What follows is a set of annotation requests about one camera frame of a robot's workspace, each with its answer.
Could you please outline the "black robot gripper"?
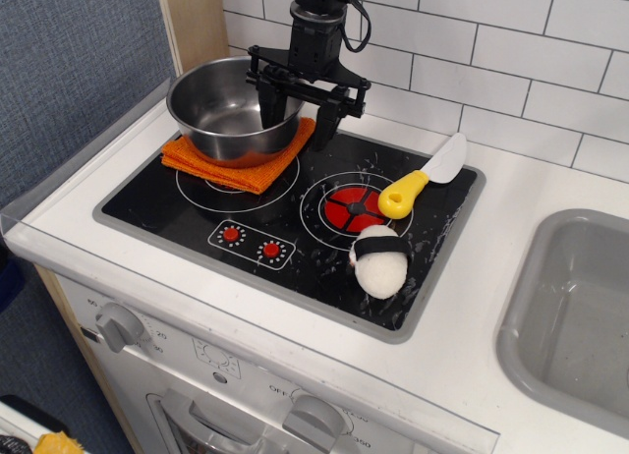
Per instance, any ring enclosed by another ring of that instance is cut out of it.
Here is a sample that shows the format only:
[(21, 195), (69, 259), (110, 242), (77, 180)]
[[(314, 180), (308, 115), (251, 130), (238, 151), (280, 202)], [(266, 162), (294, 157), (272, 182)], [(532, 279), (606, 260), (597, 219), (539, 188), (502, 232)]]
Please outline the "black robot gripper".
[(284, 121), (290, 97), (318, 107), (312, 149), (323, 149), (334, 136), (340, 118), (361, 117), (371, 83), (340, 61), (348, 45), (344, 14), (295, 14), (286, 50), (253, 45), (247, 82), (258, 93), (262, 126)]

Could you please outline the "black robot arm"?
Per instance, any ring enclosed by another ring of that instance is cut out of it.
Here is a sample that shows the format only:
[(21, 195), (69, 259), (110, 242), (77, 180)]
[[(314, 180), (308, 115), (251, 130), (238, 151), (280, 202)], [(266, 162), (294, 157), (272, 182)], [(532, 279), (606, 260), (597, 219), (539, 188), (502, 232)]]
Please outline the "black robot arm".
[(294, 0), (289, 48), (254, 45), (248, 49), (247, 82), (257, 89), (264, 127), (280, 123), (289, 98), (316, 105), (311, 143), (322, 149), (343, 118), (362, 117), (371, 82), (343, 66), (340, 53), (342, 47), (354, 53), (365, 49), (372, 31), (367, 30), (359, 46), (351, 45), (345, 30), (350, 6), (370, 18), (360, 0)]

